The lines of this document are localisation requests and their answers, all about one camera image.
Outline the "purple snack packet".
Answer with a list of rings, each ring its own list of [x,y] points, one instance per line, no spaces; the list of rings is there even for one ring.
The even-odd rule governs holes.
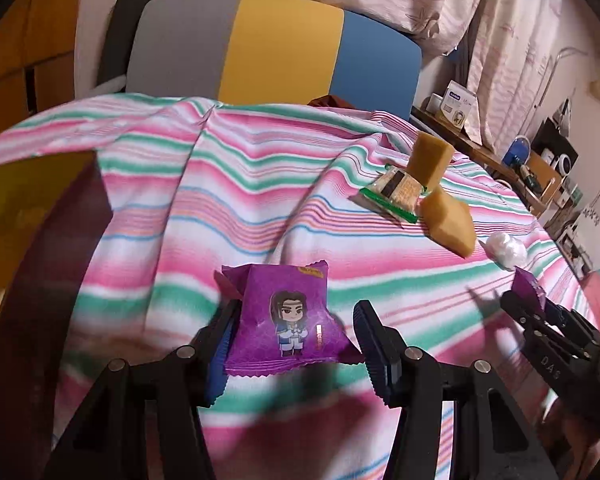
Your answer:
[[[545,318],[546,293],[535,276],[516,266],[512,284],[513,307],[519,315]]]
[[[222,274],[242,300],[225,361],[230,376],[270,376],[312,364],[364,361],[327,309],[326,261],[223,266]]]

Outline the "yellow sponge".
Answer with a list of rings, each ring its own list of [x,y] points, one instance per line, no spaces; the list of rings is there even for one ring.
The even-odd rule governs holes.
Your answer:
[[[413,145],[406,172],[427,191],[432,191],[439,185],[454,152],[445,140],[421,131]]]
[[[419,217],[430,238],[447,250],[463,258],[475,251],[477,234],[468,205],[440,185],[420,201]]]

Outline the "green cracker pack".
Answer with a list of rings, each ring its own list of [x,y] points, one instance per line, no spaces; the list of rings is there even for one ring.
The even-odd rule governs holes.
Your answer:
[[[388,165],[361,195],[398,220],[416,223],[416,206],[424,187],[404,169]]]

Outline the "white plastic wad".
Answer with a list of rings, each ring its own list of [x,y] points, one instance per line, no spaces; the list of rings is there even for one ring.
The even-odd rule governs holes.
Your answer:
[[[492,233],[484,243],[486,253],[502,268],[513,271],[526,265],[528,252],[524,243],[507,233]]]

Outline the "wooden desk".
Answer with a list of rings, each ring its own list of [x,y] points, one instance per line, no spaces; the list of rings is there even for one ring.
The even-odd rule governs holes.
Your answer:
[[[498,159],[489,150],[481,145],[475,144],[463,133],[455,132],[440,120],[429,114],[426,110],[418,107],[412,107],[412,118],[422,130],[437,133],[440,138],[452,144],[454,148],[467,155],[473,162],[486,168],[495,180],[507,182],[512,189],[522,198],[528,208],[539,217],[547,210],[553,201],[556,192],[562,185],[564,178],[558,172],[547,165],[546,161],[535,152],[531,152],[524,166],[528,168],[527,174],[535,176],[541,192],[535,193],[524,183],[524,178],[515,169],[506,166],[501,159]]]

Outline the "blue round fan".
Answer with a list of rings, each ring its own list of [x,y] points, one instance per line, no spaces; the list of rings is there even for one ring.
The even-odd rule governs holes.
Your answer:
[[[509,168],[525,165],[530,157],[531,144],[526,136],[516,136],[503,157],[503,164]]]

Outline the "upright yellow sponge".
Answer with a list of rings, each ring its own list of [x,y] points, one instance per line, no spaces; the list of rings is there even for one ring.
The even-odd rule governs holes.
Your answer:
[[[454,152],[445,140],[421,131],[413,145],[406,172],[427,191],[432,191],[439,185]]]

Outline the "gold tray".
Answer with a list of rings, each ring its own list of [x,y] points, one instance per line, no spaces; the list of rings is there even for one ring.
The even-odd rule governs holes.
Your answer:
[[[93,151],[83,151],[0,165],[0,289],[14,278],[58,200],[95,159]]]

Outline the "pink green striped bedsheet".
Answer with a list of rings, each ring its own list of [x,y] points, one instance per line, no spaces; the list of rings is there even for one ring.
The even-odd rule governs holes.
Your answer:
[[[498,297],[513,274],[478,245],[463,259],[420,224],[354,200],[388,164],[406,166],[417,133],[384,112],[229,106],[114,94],[61,105],[0,133],[0,162],[97,151],[112,219],[85,275],[56,390],[54,437],[112,358],[162,358],[221,302],[221,266],[329,265],[328,308],[350,337],[368,299],[408,344],[441,362],[486,359],[532,421],[546,385],[520,354]],[[521,240],[551,300],[593,321],[558,248],[512,191],[462,154],[442,185],[465,202],[480,242]],[[364,365],[313,365],[235,377],[202,411],[219,479],[380,479],[400,412]]]

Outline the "white blue product box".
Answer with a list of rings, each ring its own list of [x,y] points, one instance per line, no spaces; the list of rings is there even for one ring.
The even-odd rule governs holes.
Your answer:
[[[464,128],[466,119],[476,103],[477,97],[474,92],[451,80],[442,96],[437,118],[445,122],[449,128],[460,131]]]

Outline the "pink patterned curtain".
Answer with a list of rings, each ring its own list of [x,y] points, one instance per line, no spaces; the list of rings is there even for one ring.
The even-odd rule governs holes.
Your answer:
[[[381,21],[434,55],[468,42],[468,128],[503,155],[531,110],[560,21],[562,0],[313,0]]]

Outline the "grey yellow blue chair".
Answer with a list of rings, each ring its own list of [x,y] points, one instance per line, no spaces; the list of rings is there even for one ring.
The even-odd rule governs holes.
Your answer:
[[[421,65],[407,36],[311,0],[117,0],[94,90],[233,105],[333,96],[409,118]]]

